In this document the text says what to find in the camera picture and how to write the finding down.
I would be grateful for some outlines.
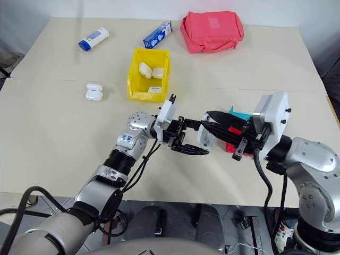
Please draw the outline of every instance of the white cable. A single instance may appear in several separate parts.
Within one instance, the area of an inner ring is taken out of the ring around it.
[[[235,248],[238,245],[243,245],[243,246],[246,246],[246,247],[249,247],[249,248],[252,248],[252,249],[260,250],[260,251],[263,251],[266,255],[268,255],[268,253],[264,249],[260,249],[260,248],[257,248],[257,247],[254,247],[254,246],[250,246],[250,245],[247,245],[247,244],[244,244],[244,243],[237,243],[230,252],[228,251],[228,255],[232,254],[235,251]]]

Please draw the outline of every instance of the pink bag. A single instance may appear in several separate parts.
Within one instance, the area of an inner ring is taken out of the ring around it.
[[[189,12],[181,31],[190,53],[235,49],[243,39],[243,25],[235,12]]]

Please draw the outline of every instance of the white table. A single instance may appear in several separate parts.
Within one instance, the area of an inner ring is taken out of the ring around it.
[[[14,78],[126,84],[134,47],[163,21],[103,18],[51,18]],[[159,44],[170,49],[170,92],[179,87],[230,88],[325,93],[297,28],[246,25],[236,50],[190,54],[179,22]],[[89,52],[78,42],[105,27],[110,37]]]
[[[104,82],[103,101],[87,101],[85,84],[6,80],[0,92],[1,191],[22,193],[29,186],[41,185],[55,196],[75,196],[107,158],[127,117],[138,110],[157,114],[161,105],[129,101],[125,84]],[[178,86],[174,92],[177,116],[194,120],[201,119],[205,111],[226,111],[231,106],[251,113],[263,94],[272,93],[189,86]],[[340,152],[340,132],[326,96],[290,92],[289,101],[293,110],[285,134],[321,141]],[[188,130],[187,134],[186,142],[194,144],[196,133]],[[206,156],[188,156],[162,146],[124,198],[262,206],[267,190],[252,159],[238,162],[231,156],[224,151],[224,143]],[[269,171],[266,174],[274,188],[270,205],[279,206],[282,179]],[[286,206],[298,206],[290,181]]]

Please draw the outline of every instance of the yellow plastic bin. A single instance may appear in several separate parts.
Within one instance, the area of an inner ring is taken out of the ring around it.
[[[163,67],[162,79],[145,78],[139,73],[140,62],[146,63],[151,69]],[[171,70],[170,50],[163,49],[135,49],[132,63],[127,76],[129,98],[131,100],[164,102],[168,91],[168,75]],[[161,87],[161,93],[149,93],[149,87]]]

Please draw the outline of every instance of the teal object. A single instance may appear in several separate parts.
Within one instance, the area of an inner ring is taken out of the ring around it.
[[[234,112],[234,106],[232,106],[232,108],[230,108],[229,113],[236,116],[236,117],[239,117],[239,118],[241,118],[245,121],[248,121],[251,117],[251,114]]]

